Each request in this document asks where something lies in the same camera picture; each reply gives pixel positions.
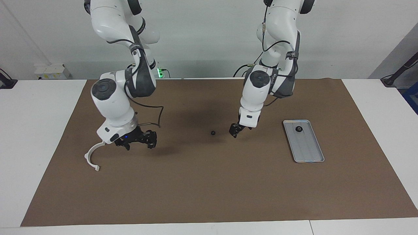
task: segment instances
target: black cable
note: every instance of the black cable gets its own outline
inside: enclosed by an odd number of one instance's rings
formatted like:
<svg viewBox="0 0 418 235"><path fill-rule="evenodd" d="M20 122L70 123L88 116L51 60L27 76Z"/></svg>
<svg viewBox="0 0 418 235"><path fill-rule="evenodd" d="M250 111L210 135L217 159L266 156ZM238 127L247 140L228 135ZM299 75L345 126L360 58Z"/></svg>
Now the black cable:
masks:
<svg viewBox="0 0 418 235"><path fill-rule="evenodd" d="M261 52L261 54L257 57L257 59L255 59L254 63L255 64L257 62L258 59L260 59L260 57L263 55L264 52Z"/></svg>
<svg viewBox="0 0 418 235"><path fill-rule="evenodd" d="M129 98L129 100L131 100L132 102L134 102L135 104L137 104L137 105L139 105L139 106L142 106L142 107L145 107L145 108L161 108L161 111L160 111L160 114L159 114L159 116L158 116L158 123L141 123L141 124L138 124L139 126L145 126L145 125L156 125L156 126L158 126L159 128L161 128L161 125L160 125L160 123L161 123L161 115L163 114L163 110L164 110L164 106L151 106L151 105L143 105L143 104L141 104L141 103L138 103L138 102L136 102L136 101L134 101L129 95L128 95L128 93L127 93L127 91L126 91L126 86L127 86L127 84L125 83L125 86L123 87L123 89L124 89L124 91L125 91L125 94L126 94L126 96Z"/></svg>
<svg viewBox="0 0 418 235"><path fill-rule="evenodd" d="M270 105L272 105L274 102L276 102L276 100L278 100L279 98L275 98L272 102L270 102L270 104L268 104L268 105L263 105L263 107L267 107L267 106L270 106Z"/></svg>
<svg viewBox="0 0 418 235"><path fill-rule="evenodd" d="M125 42L130 42L130 43L132 43L132 44L133 44L133 42L132 42L132 41L127 40L127 39L119 39L119 40L115 40L115 41L111 41L111 42L107 42L107 43L109 43L109 44L113 44L113 43L122 42L122 41L125 41Z"/></svg>
<svg viewBox="0 0 418 235"><path fill-rule="evenodd" d="M138 70L139 70L139 66L138 66L138 68L135 69L135 71L132 73L132 75L136 74L138 72Z"/></svg>
<svg viewBox="0 0 418 235"><path fill-rule="evenodd" d="M264 20L263 20L263 40L261 42L262 47L263 47L263 52L267 52L268 50L270 50L272 47L274 47L275 45L277 45L279 43L287 43L287 44L291 45L290 42L288 42L286 40L281 40L281 41L273 43L273 45L269 46L266 50L264 49L264 35L265 35L265 22L266 22L266 17L267 17L267 9L268 9L268 6L265 7Z"/></svg>
<svg viewBox="0 0 418 235"><path fill-rule="evenodd" d="M264 38L263 38L263 51L264 52L267 52L268 50L270 50L272 47L274 47L275 45L277 45L277 44L279 44L279 43L283 43L283 42L285 42L285 43L287 43L287 44L289 44L290 45L290 42L288 42L288 41L286 41L286 40L281 40L281 41L278 41L278 42L275 42L275 43L273 43L271 46L269 46L269 48L267 48L266 50L264 50Z"/></svg>
<svg viewBox="0 0 418 235"><path fill-rule="evenodd" d="M295 59L295 72L293 73L293 74L289 74L289 75L277 75L278 77L293 77L293 76L296 76L296 74L298 73L298 71L299 71L299 66L298 66L298 60L297 59Z"/></svg>
<svg viewBox="0 0 418 235"><path fill-rule="evenodd" d="M6 73L6 71L4 71L3 69L0 69L4 74L6 74L10 79L12 79L12 77L10 77L10 75L8 73Z"/></svg>
<svg viewBox="0 0 418 235"><path fill-rule="evenodd" d="M244 64L244 65L242 65L241 67L239 67L238 69L237 69L237 71L234 73L234 76L233 77L235 77L236 75L237 75L237 73L242 69L242 68L244 68L244 67L247 67L248 66L248 64Z"/></svg>
<svg viewBox="0 0 418 235"><path fill-rule="evenodd" d="M170 71L168 69L166 71L168 72L168 77L171 78Z"/></svg>

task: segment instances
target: metal tray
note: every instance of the metal tray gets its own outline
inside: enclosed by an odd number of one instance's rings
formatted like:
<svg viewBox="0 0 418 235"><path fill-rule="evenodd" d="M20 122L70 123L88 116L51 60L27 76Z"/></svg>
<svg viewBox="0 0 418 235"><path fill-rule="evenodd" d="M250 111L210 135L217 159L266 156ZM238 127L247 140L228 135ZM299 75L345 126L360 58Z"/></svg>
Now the metal tray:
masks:
<svg viewBox="0 0 418 235"><path fill-rule="evenodd" d="M325 160L311 122L308 120L285 120L283 125L295 162L312 163Z"/></svg>

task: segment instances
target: brown mat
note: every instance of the brown mat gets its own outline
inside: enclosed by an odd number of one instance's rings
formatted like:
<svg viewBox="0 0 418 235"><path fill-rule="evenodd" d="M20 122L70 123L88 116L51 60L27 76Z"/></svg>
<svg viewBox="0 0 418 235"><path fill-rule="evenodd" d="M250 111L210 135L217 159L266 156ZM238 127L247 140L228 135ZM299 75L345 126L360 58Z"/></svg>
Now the brown mat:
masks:
<svg viewBox="0 0 418 235"><path fill-rule="evenodd" d="M237 139L228 129L242 80L158 81L152 97L139 99L166 107L163 127L149 127L157 147L101 147L92 157L99 172L84 159L104 121L90 97L93 83L22 226L418 217L340 80L297 80L292 97L264 108L259 126ZM156 121L158 110L133 107L141 122ZM311 121L325 162L293 161L286 119Z"/></svg>

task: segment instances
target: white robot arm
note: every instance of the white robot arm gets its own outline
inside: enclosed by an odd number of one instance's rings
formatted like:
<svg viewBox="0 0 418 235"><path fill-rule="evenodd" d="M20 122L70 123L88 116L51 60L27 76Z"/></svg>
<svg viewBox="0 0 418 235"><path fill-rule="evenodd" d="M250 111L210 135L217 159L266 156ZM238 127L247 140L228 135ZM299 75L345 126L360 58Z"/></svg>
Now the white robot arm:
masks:
<svg viewBox="0 0 418 235"><path fill-rule="evenodd" d="M239 122L229 129L234 138L245 127L257 127L268 95L285 98L293 94L300 42L296 19L299 14L309 13L314 1L264 0L266 17L257 29L257 37L265 53L259 65L251 67L245 76ZM283 70L279 69L282 54L285 54Z"/></svg>
<svg viewBox="0 0 418 235"><path fill-rule="evenodd" d="M97 134L103 142L115 142L127 150L131 142L154 148L156 133L141 131L128 97L147 97L154 92L158 66L146 44L158 42L160 34L140 16L138 0L85 0L84 8L91 15L95 32L110 44L128 47L135 61L133 68L102 74L93 85L92 99L106 118Z"/></svg>

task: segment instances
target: table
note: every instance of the table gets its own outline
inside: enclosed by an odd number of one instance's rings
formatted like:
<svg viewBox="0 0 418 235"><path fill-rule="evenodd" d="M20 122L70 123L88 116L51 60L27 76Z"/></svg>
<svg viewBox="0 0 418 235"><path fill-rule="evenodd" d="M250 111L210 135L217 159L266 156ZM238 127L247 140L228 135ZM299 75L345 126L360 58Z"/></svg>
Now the table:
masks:
<svg viewBox="0 0 418 235"><path fill-rule="evenodd" d="M19 227L85 82L19 81L14 89L0 91L0 234L385 235L418 231L418 218ZM386 88L379 80L343 82L418 206L418 116L395 88Z"/></svg>

